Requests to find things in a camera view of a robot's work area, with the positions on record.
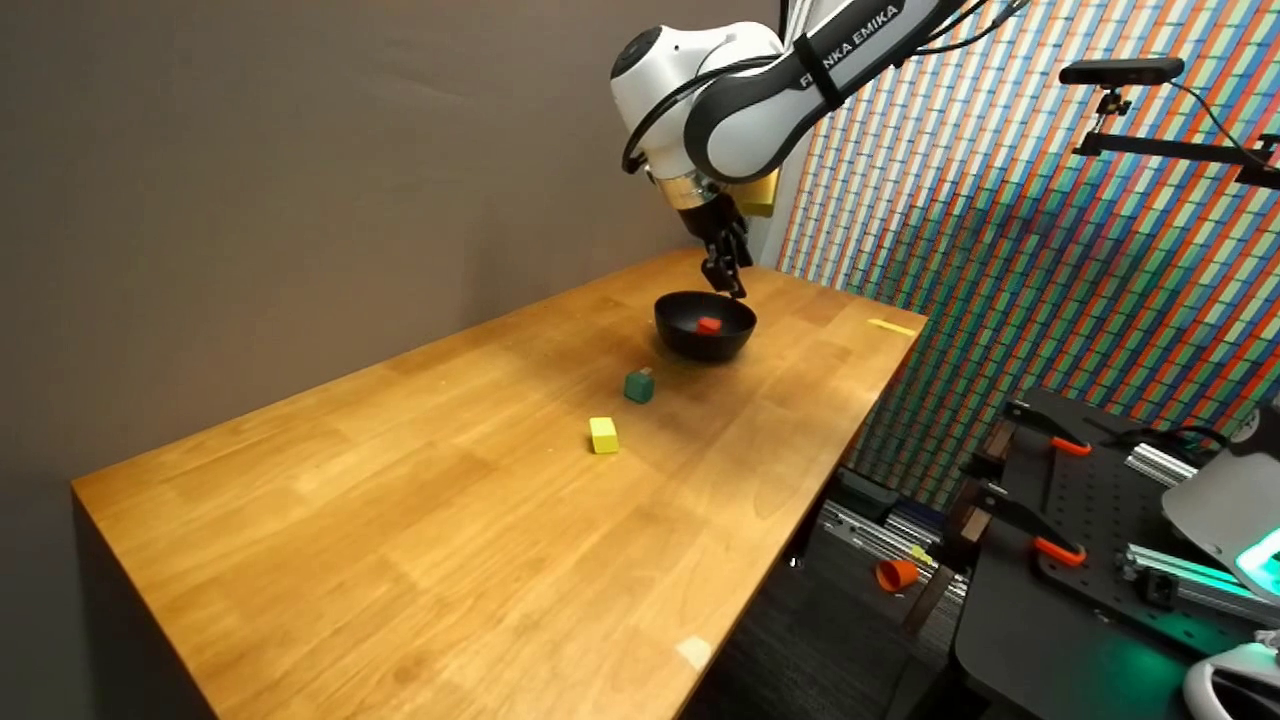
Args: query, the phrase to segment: camera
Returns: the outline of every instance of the camera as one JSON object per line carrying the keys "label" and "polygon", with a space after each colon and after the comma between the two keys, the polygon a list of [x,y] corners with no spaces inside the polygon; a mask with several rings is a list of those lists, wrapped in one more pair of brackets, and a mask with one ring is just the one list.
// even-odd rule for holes
{"label": "camera", "polygon": [[1164,85],[1183,74],[1181,58],[1134,58],[1128,60],[1076,60],[1057,73],[1062,85]]}

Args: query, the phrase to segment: black cable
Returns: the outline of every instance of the black cable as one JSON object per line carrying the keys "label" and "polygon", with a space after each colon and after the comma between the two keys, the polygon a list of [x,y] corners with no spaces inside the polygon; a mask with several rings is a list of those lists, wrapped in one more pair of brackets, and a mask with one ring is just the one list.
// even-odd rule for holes
{"label": "black cable", "polygon": [[1276,168],[1275,165],[1267,164],[1266,160],[1263,160],[1262,158],[1258,158],[1257,155],[1254,155],[1253,152],[1251,152],[1249,150],[1247,150],[1243,145],[1240,145],[1240,141],[1235,140],[1235,136],[1231,135],[1222,126],[1221,120],[1217,119],[1217,115],[1213,114],[1213,108],[1210,108],[1208,101],[1206,101],[1201,96],[1199,92],[1196,92],[1194,90],[1187,87],[1185,85],[1183,85],[1180,82],[1169,81],[1169,85],[1171,85],[1171,86],[1176,87],[1178,90],[1181,90],[1183,92],[1185,92],[1185,94],[1190,95],[1192,97],[1194,97],[1196,101],[1199,102],[1199,106],[1204,109],[1204,114],[1208,115],[1208,119],[1213,120],[1213,124],[1217,126],[1217,129],[1221,131],[1222,135],[1225,135],[1226,138],[1231,141],[1231,145],[1234,145],[1236,147],[1236,150],[1239,150],[1240,152],[1244,152],[1245,158],[1248,158],[1249,160],[1253,160],[1254,163],[1258,164],[1258,167],[1261,167],[1265,170],[1280,170],[1280,168]]}
{"label": "black cable", "polygon": [[703,74],[694,76],[676,87],[676,90],[664,95],[662,100],[655,102],[654,106],[650,108],[643,118],[640,118],[640,122],[636,123],[636,129],[631,131],[631,137],[627,138],[627,145],[622,149],[622,172],[632,176],[636,170],[644,167],[646,161],[644,154],[641,152],[636,156],[632,156],[631,154],[636,151],[636,146],[640,145],[641,140],[644,140],[645,133],[649,132],[649,129],[653,128],[653,126],[660,120],[663,115],[669,113],[672,108],[678,105],[681,100],[689,97],[695,90],[718,77],[750,70],[751,68],[760,68],[777,59],[777,55],[760,55],[758,58],[746,58],[745,60],[730,63],[713,70],[707,70]]}
{"label": "black cable", "polygon": [[952,50],[968,47],[969,45],[973,45],[974,42],[982,40],[983,37],[987,37],[992,32],[996,32],[997,27],[1005,24],[1005,20],[1014,17],[1015,13],[1018,13],[1027,5],[1030,5],[1030,0],[1021,0],[1021,1],[1015,0],[1014,3],[1006,5],[1005,9],[1001,10],[998,15],[996,15],[996,19],[991,20],[991,24],[983,28],[982,32],[979,32],[978,35],[968,40],[961,40],[960,42],[954,42],[951,45],[940,45],[938,47],[920,47],[919,50],[913,53],[913,55],[937,55],[938,53],[950,53]]}
{"label": "black cable", "polygon": [[952,18],[951,22],[948,22],[947,24],[945,24],[945,26],[940,27],[938,29],[933,31],[933,35],[931,35],[929,37],[924,38],[924,42],[933,42],[934,40],[938,40],[943,35],[951,32],[952,29],[956,28],[956,26],[959,26],[960,23],[963,23],[966,19],[969,19],[969,15],[972,15],[972,14],[977,13],[978,10],[980,10],[983,8],[983,5],[986,5],[986,4],[987,4],[987,0],[978,0],[968,10],[965,10],[965,12],[960,13],[959,15],[956,15],[955,18]]}

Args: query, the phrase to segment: black bowl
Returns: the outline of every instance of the black bowl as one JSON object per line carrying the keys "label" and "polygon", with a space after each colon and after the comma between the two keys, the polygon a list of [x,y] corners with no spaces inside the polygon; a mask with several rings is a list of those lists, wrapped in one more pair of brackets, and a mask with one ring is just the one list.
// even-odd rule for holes
{"label": "black bowl", "polygon": [[[728,360],[737,355],[755,329],[755,313],[750,307],[714,292],[668,292],[653,304],[653,316],[662,342],[690,360]],[[700,318],[719,320],[719,333],[698,334]]]}

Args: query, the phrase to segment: green light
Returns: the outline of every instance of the green light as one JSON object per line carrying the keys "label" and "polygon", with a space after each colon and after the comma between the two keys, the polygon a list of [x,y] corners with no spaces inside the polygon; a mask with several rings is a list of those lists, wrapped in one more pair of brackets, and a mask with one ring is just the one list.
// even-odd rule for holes
{"label": "green light", "polygon": [[1258,541],[1253,547],[1245,548],[1235,559],[1239,568],[1254,583],[1271,588],[1271,592],[1280,593],[1280,562],[1276,553],[1280,552],[1280,528],[1267,533],[1267,537]]}

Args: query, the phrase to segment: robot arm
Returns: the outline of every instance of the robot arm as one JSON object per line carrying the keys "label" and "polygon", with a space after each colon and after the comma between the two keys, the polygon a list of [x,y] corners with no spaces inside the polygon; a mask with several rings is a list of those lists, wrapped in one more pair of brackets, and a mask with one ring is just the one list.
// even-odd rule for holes
{"label": "robot arm", "polygon": [[[618,54],[613,100],[643,151],[625,169],[646,163],[667,202],[707,245],[703,274],[713,288],[745,297],[737,268],[751,264],[746,223],[726,186],[777,169],[810,127],[915,53],[961,3],[846,0],[787,50],[772,29],[742,22],[650,28]],[[698,87],[707,76],[714,79]],[[682,88],[686,97],[672,96]],[[663,102],[669,106],[654,118]]]}

